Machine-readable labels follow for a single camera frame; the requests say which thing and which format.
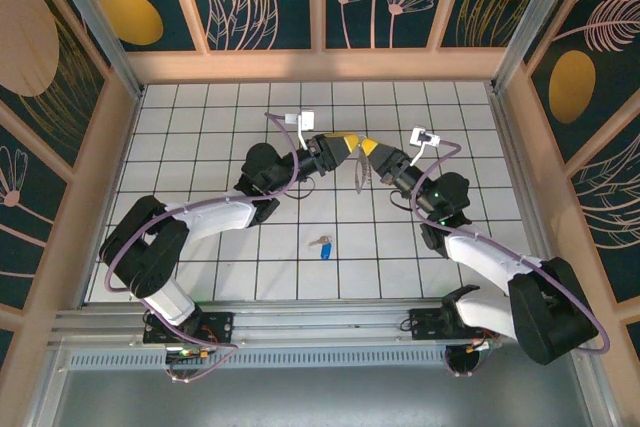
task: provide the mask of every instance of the blue key fob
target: blue key fob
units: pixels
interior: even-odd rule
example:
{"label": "blue key fob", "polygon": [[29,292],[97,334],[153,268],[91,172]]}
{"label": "blue key fob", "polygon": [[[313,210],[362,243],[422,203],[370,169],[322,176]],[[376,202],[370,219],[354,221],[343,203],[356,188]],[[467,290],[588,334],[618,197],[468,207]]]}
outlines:
{"label": "blue key fob", "polygon": [[330,256],[331,256],[331,243],[322,244],[322,250],[320,251],[320,257],[322,257],[323,260],[328,260]]}

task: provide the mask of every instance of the key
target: key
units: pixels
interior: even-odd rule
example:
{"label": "key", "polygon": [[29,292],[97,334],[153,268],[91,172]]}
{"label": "key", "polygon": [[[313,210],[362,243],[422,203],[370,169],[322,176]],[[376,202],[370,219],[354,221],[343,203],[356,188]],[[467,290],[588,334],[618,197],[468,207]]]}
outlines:
{"label": "key", "polygon": [[318,240],[316,240],[314,242],[310,242],[309,243],[309,247],[312,247],[314,245],[325,245],[325,244],[330,244],[330,243],[331,243],[331,237],[329,237],[328,235],[323,235]]}
{"label": "key", "polygon": [[329,260],[331,257],[331,244],[322,244],[322,250],[320,251],[320,258],[322,260]]}

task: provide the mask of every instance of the white tile floor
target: white tile floor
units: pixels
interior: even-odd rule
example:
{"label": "white tile floor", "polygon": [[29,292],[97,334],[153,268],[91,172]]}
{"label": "white tile floor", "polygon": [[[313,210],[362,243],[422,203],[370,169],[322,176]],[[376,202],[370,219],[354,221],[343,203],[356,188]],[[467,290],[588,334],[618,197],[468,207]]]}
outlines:
{"label": "white tile floor", "polygon": [[[479,82],[338,82],[152,85],[146,91],[109,231],[143,195],[162,202],[197,201],[233,189],[247,150],[265,140],[286,153],[265,110],[283,114],[313,108],[316,132],[356,131],[416,152],[415,125],[461,143],[442,172],[471,182],[467,217],[514,249],[527,239],[484,85]],[[418,166],[437,158],[427,151]],[[355,191],[355,159],[325,177],[305,200],[281,199],[262,226],[227,231],[187,245],[176,277],[198,301],[439,297],[461,282],[494,288],[465,266],[427,249],[413,215],[389,202],[374,173]],[[311,182],[302,184],[306,191]],[[334,239],[329,260],[309,243]],[[87,301],[131,300],[107,294],[97,265]]]}

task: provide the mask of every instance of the white cable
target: white cable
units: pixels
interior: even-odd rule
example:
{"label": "white cable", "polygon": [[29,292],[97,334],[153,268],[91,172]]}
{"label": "white cable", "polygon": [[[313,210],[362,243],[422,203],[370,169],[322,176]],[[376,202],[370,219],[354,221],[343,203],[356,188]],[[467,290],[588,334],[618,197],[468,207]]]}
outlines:
{"label": "white cable", "polygon": [[309,148],[307,147],[307,143],[304,141],[304,138],[302,137],[302,116],[298,115],[298,140],[300,140],[300,145],[302,145],[302,148],[304,150],[309,150]]}
{"label": "white cable", "polygon": [[411,164],[409,164],[411,167],[413,167],[416,162],[418,162],[418,160],[420,160],[420,157],[422,157],[422,154],[424,154],[424,149],[427,148],[427,143],[423,142],[422,145],[420,146],[420,150],[418,151],[417,155],[413,158],[413,160],[411,161]]}

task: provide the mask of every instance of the metal post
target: metal post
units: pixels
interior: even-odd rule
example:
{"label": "metal post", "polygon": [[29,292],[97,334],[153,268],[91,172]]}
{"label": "metal post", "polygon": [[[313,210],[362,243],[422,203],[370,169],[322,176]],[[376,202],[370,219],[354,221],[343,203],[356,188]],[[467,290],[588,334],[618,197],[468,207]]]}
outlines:
{"label": "metal post", "polygon": [[520,62],[524,58],[529,46],[538,31],[549,17],[558,0],[531,0],[527,6],[516,31],[511,37],[504,58],[494,78],[494,90],[500,95],[511,80]]}

